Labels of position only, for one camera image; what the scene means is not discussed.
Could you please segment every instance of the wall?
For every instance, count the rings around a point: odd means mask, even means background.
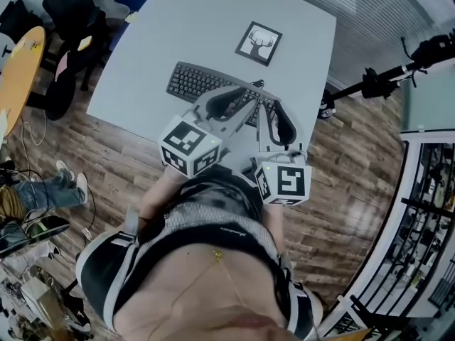
[[[9,2],[10,2],[10,0],[0,0],[0,11],[3,11]]]
[[[328,81],[338,88],[360,82],[365,67],[381,73],[408,63],[401,37],[407,39],[409,51],[413,52],[418,42],[436,34],[447,34],[455,23],[455,16],[447,21],[434,21],[420,4],[424,2],[418,0],[305,1],[336,17]],[[436,1],[446,0],[427,1],[434,5]]]
[[[455,65],[404,84],[402,131],[455,129]]]

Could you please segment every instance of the keyboard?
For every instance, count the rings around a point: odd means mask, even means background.
[[[225,73],[211,70],[210,68],[192,65],[190,63],[178,62],[174,68],[171,79],[169,80],[167,92],[179,99],[184,99],[191,104],[194,103],[204,92],[216,90],[219,87],[238,85],[245,87],[247,91],[242,97],[234,101],[235,105],[241,102],[259,99],[259,104],[265,102],[269,109],[270,118],[275,116],[274,101],[275,97],[248,82],[239,80]],[[259,105],[255,112],[245,122],[246,125],[256,127]]]

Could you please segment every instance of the deer picture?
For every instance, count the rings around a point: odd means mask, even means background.
[[[262,57],[259,54],[259,48],[272,47],[273,46],[273,37],[269,36],[266,33],[260,32],[260,31],[251,31],[250,34],[248,34],[248,38],[250,39],[250,43],[253,46],[251,49],[250,55],[252,55],[253,57],[256,57],[256,58],[266,60],[267,57]]]

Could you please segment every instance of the necklace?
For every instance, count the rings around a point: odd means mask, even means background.
[[[179,295],[177,296],[177,298],[172,302],[171,304],[171,310],[173,309],[174,305],[177,303],[177,301],[185,294],[185,292],[191,288],[191,286],[193,286],[200,278],[202,278],[209,270],[211,270],[216,264],[219,264],[222,268],[223,268],[223,271],[226,273],[226,276],[227,278],[230,280],[230,282],[232,283],[232,286],[234,287],[234,292],[237,296],[237,298],[239,299],[240,303],[242,304],[243,307],[245,307],[245,302],[243,301],[238,289],[237,289],[237,286],[235,285],[234,281],[232,280],[230,274],[229,274],[229,271],[228,269],[225,267],[224,263],[221,261],[224,254],[221,250],[218,250],[218,249],[215,249],[213,250],[213,255],[215,255],[215,260],[210,263],[210,265],[204,269],[202,271],[202,273],[200,273],[198,276],[195,277],[195,279],[188,285],[186,286],[180,293]],[[162,325],[163,323],[165,323],[167,320],[169,320],[171,316],[168,315],[167,318],[165,318],[164,320],[162,320],[149,334],[149,336],[147,337],[147,341],[150,340],[150,337],[154,334],[154,332],[156,330],[158,330]]]

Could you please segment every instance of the sneaker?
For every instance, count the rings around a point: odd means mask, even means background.
[[[55,162],[55,166],[57,167],[57,169],[59,171],[62,170],[62,169],[65,169],[66,171],[70,172],[71,182],[74,182],[74,179],[76,178],[76,175],[74,174],[74,172],[72,170],[70,170],[68,168],[68,166],[66,165],[66,163],[64,161],[56,161]]]
[[[88,182],[87,182],[87,177],[85,177],[84,173],[79,173],[77,175],[77,180],[76,180],[76,187],[79,188],[82,193],[84,194],[84,200],[82,201],[82,204],[88,202]]]

